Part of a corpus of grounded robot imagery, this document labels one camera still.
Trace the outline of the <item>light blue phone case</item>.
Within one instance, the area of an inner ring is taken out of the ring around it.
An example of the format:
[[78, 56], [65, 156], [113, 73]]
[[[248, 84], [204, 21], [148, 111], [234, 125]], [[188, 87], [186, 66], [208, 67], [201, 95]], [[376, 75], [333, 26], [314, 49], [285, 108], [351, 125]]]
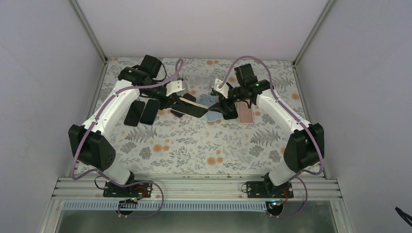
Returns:
[[[208, 95], [208, 96], [205, 96], [205, 97], [201, 97], [199, 99], [199, 103], [202, 104], [202, 105], [205, 105], [207, 107], [211, 107], [216, 102], [215, 102], [215, 99], [214, 99], [213, 96]], [[222, 117], [223, 117], [222, 114], [219, 113], [219, 112], [208, 111], [206, 113], [206, 119], [207, 119], [208, 122], [218, 121], [218, 120], [222, 119]]]

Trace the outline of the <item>pink phone case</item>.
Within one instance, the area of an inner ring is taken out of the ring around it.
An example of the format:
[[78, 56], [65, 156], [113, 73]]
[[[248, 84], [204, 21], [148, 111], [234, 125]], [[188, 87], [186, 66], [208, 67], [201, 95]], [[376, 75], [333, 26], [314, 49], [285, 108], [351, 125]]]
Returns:
[[237, 110], [239, 115], [239, 123], [241, 124], [252, 124], [254, 123], [253, 110], [248, 107], [246, 102], [238, 102]]

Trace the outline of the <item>black phone case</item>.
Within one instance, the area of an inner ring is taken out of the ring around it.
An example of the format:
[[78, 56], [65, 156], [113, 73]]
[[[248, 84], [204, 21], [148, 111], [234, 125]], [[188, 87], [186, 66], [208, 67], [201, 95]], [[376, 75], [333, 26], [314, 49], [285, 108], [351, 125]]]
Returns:
[[223, 114], [223, 118], [225, 120], [231, 120], [231, 119], [237, 119], [238, 118], [238, 112], [237, 111], [229, 111], [225, 114]]

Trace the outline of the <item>beige phone case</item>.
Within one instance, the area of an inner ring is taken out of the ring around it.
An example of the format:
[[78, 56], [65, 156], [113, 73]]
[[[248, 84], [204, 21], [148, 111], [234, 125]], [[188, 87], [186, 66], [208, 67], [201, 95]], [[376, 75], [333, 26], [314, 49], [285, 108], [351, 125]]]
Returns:
[[193, 106], [197, 106], [197, 107], [201, 107], [201, 108], [204, 108], [204, 109], [208, 109], [207, 106], [202, 105], [202, 104], [199, 104], [199, 103], [196, 103], [196, 102], [194, 102], [194, 101], [190, 101], [190, 100], [188, 100], [188, 99], [186, 99], [186, 98], [184, 98], [184, 97], [180, 97], [179, 99], [180, 99], [181, 101], [186, 102], [186, 103], [188, 103], [188, 104], [191, 104], [191, 105], [193, 105]]

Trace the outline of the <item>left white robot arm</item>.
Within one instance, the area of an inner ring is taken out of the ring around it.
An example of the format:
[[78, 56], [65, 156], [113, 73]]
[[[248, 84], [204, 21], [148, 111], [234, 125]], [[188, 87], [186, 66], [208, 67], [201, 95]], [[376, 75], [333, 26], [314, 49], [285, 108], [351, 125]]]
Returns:
[[168, 101], [171, 95], [182, 91], [182, 81], [176, 78], [183, 67], [183, 59], [178, 59], [175, 72], [162, 80], [157, 80], [159, 70], [164, 66], [156, 57], [146, 55], [141, 64], [125, 67], [118, 75], [110, 95], [83, 124], [73, 124], [69, 129], [69, 141], [73, 153], [70, 176], [79, 180], [90, 171], [76, 176], [76, 163], [92, 166], [91, 172], [97, 172], [109, 182], [116, 185], [116, 190], [124, 197], [135, 191], [132, 172], [116, 160], [116, 150], [108, 138], [117, 122], [136, 101], [142, 91], [146, 95], [154, 92], [153, 97]]

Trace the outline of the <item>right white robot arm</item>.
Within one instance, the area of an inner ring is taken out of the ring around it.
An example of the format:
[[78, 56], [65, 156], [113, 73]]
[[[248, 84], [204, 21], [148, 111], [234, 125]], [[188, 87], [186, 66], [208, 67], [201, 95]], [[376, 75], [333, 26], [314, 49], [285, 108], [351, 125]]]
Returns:
[[290, 133], [284, 160], [264, 176], [263, 191], [270, 198], [282, 191], [282, 185], [306, 172], [306, 168], [320, 164], [317, 174], [324, 169], [324, 129], [311, 124], [299, 116], [275, 92], [272, 80], [259, 81], [251, 64], [235, 68], [239, 85], [232, 87], [220, 79], [212, 82], [212, 94], [219, 96], [219, 102], [209, 108], [223, 115], [234, 111], [236, 102], [258, 106], [267, 113], [283, 131]]

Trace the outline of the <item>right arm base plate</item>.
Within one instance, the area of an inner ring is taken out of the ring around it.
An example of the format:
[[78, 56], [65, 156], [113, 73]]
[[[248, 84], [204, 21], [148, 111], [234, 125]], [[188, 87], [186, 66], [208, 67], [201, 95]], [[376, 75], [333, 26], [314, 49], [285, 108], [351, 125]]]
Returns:
[[281, 199], [293, 198], [293, 188], [291, 182], [275, 186], [270, 181], [248, 181], [244, 183], [245, 192], [250, 199]]

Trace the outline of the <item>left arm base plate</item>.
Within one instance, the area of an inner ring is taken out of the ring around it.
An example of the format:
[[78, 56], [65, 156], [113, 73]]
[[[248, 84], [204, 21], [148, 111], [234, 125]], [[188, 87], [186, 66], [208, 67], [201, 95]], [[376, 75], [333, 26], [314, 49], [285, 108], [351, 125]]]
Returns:
[[105, 198], [150, 198], [151, 183], [138, 183], [133, 186], [120, 187], [111, 182], [106, 182], [103, 190]]

